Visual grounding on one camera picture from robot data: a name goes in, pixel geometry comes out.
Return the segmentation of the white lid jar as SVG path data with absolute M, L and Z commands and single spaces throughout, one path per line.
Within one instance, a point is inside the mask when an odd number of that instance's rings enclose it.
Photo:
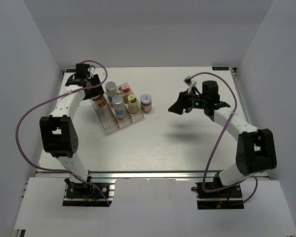
M 101 109 L 106 105 L 106 100 L 103 95 L 92 97 L 91 100 L 96 108 Z
M 148 113 L 151 111 L 152 97 L 149 94 L 141 95 L 140 103 L 145 113 Z

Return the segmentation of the silver lid jar blue label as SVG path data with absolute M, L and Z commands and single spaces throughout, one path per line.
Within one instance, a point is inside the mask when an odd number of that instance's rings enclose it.
M 123 119 L 126 117 L 125 112 L 125 105 L 124 105 L 124 99 L 121 95 L 115 95 L 112 97 L 112 103 L 114 112 L 116 114 L 116 117 L 118 119 Z

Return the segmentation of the pink cap spice bottle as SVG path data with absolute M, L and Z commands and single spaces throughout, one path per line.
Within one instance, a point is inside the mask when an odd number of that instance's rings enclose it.
M 129 84 L 125 83 L 121 86 L 121 95 L 123 97 L 124 103 L 128 103 L 128 96 L 132 94 Z

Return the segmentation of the yellow cap white bottle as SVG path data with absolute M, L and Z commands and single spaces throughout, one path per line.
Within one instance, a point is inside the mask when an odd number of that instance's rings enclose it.
M 138 105 L 138 101 L 137 101 L 137 97 L 134 94 L 130 94 L 127 97 L 127 106 L 128 106 L 128 111 L 131 114 L 136 114 L 139 111 L 139 105 Z

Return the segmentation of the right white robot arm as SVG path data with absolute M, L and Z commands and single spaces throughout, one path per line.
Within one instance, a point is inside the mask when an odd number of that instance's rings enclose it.
M 259 129 L 237 115 L 231 106 L 220 100 L 216 81 L 202 83 L 202 91 L 196 88 L 196 82 L 186 78 L 188 89 L 179 93 L 177 101 L 169 112 L 182 115 L 192 109 L 202 109 L 213 122 L 221 125 L 237 142 L 235 163 L 217 173 L 211 190 L 219 196 L 226 196 L 231 185 L 246 178 L 275 169 L 277 158 L 273 133 L 269 129 Z

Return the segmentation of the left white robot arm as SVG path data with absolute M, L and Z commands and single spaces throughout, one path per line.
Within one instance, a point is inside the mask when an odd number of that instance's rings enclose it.
M 87 180 L 89 171 L 77 153 L 79 140 L 73 118 L 82 101 L 104 94 L 103 83 L 91 72 L 90 63 L 96 62 L 85 60 L 76 64 L 75 74 L 65 83 L 65 96 L 58 99 L 49 116 L 39 121 L 44 151 L 62 164 L 72 182 L 79 182 L 77 191 L 83 197 L 94 193 L 94 184 Z

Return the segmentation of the blue sticker left corner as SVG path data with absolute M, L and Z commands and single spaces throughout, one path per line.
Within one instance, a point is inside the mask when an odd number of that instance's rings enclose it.
M 76 73 L 76 69 L 66 69 L 65 73 Z

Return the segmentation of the blue sticker corner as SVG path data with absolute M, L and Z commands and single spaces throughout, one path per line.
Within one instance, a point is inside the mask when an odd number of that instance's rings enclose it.
M 229 71 L 229 67 L 224 67 L 224 66 L 213 66 L 212 67 L 213 71 Z
M 66 69 L 65 73 L 76 73 L 76 69 Z

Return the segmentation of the left clear organizer tray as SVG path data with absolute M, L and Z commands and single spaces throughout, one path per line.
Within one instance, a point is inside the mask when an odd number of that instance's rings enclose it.
M 93 108 L 106 134 L 110 134 L 118 130 L 119 127 L 118 127 L 117 121 L 113 117 L 113 114 L 107 102 L 106 102 L 106 105 L 101 109 L 96 108 L 94 105 L 93 105 Z

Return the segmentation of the right clear organizer tray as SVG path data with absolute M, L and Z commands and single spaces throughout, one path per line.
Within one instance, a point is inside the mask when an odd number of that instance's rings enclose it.
M 117 90 L 118 90 L 118 93 L 121 95 L 121 86 L 122 85 L 119 85 L 118 87 L 117 87 Z M 138 97 L 137 97 L 137 101 L 138 101 L 138 105 L 139 105 L 139 111 L 136 113 L 136 114 L 131 114 L 130 113 L 130 115 L 131 115 L 131 119 L 132 119 L 132 122 L 137 122 L 137 121 L 139 121 L 139 120 L 141 120 L 141 119 L 143 119 L 144 118 L 144 109 L 142 108 L 142 106 L 141 106 L 141 104 L 140 104 L 140 102 L 139 102 L 139 100 L 138 100 Z

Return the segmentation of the blue sticker right corner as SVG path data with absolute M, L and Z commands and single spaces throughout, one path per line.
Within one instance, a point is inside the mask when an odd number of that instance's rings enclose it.
M 224 66 L 213 66 L 212 67 L 213 71 L 229 71 L 229 67 L 224 67 Z

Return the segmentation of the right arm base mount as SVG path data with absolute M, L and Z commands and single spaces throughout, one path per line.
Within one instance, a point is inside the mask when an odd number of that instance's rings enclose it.
M 198 210 L 244 209 L 239 184 L 221 191 L 207 193 L 202 189 L 202 182 L 198 182 L 191 188 L 191 191 L 196 193 Z

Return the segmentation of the aluminium front rail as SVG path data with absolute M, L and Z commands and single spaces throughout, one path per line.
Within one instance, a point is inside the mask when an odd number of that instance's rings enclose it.
M 213 178 L 214 175 L 218 173 L 218 171 L 209 171 L 206 175 L 207 178 Z M 91 172 L 92 178 L 98 179 L 119 179 L 119 178 L 202 178 L 204 172 Z M 35 177 L 37 178 L 67 178 L 68 174 L 60 174 L 60 173 L 50 173 L 50 172 L 37 172 Z M 256 174 L 258 178 L 266 178 L 269 179 L 269 175 L 267 172 Z

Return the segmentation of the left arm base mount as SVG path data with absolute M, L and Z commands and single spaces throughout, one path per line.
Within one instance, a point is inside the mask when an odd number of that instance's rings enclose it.
M 85 183 L 74 183 L 69 178 L 65 180 L 66 187 L 62 206 L 64 207 L 109 207 L 112 202 L 115 190 L 113 181 L 93 180 L 91 176 L 87 178 L 87 182 L 98 186 L 99 191 L 92 185 Z

